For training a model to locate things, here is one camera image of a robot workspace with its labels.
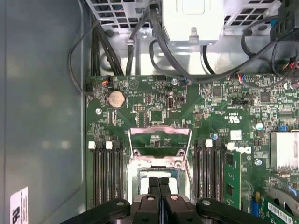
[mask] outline chip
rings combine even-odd
[[[269,92],[261,92],[261,103],[270,103],[271,94]]]
[[[222,88],[217,86],[212,88],[213,97],[222,97]]]
[[[257,131],[256,135],[259,138],[263,138],[264,137],[264,132],[263,131]]]
[[[226,185],[226,193],[228,193],[229,195],[233,195],[233,192],[234,192],[234,188],[230,185]]]
[[[200,121],[196,121],[195,122],[195,127],[201,127],[201,122]]]
[[[233,166],[234,164],[234,156],[231,154],[226,154],[226,163]]]
[[[202,115],[201,114],[196,114],[195,115],[195,119],[196,120],[201,120],[202,119]]]

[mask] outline metal case panel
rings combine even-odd
[[[0,0],[0,223],[28,186],[29,223],[60,223],[85,210],[83,98],[67,53],[90,26],[73,0]],[[89,44],[73,56],[88,71]]]

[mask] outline heatsink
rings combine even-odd
[[[271,167],[276,170],[299,170],[299,133],[271,133],[270,141]]]

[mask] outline sticker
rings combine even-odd
[[[10,224],[29,224],[28,187],[10,196]]]
[[[268,202],[268,209],[273,212],[275,215],[277,215],[279,218],[281,218],[283,221],[285,221],[288,224],[293,224],[293,219],[289,217],[287,214],[282,212],[280,209],[276,208],[273,204]]]
[[[230,131],[230,139],[235,141],[242,140],[242,131],[241,130],[232,130]]]

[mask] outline wire bundle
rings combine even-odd
[[[244,82],[245,76],[246,76],[245,74],[238,74],[238,79],[240,84]]]

